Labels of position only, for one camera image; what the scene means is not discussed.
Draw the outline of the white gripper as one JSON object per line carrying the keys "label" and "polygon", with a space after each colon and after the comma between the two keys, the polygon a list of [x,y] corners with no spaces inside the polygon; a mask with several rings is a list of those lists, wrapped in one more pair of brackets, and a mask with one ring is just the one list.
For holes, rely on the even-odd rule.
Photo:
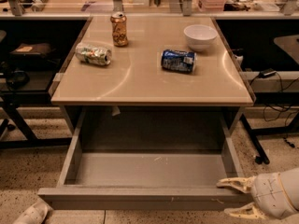
{"label": "white gripper", "polygon": [[296,214],[296,172],[260,174],[252,177],[223,178],[218,188],[233,188],[250,193],[255,203],[226,208],[230,217],[265,219],[265,215],[283,219]]}

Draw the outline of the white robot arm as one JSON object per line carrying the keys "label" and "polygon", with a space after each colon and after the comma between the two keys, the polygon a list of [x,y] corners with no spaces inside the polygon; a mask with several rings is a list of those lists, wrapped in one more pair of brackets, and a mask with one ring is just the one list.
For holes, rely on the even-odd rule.
{"label": "white robot arm", "polygon": [[250,194],[253,201],[239,208],[226,208],[231,217],[284,219],[299,213],[299,168],[251,177],[223,178],[218,188]]}

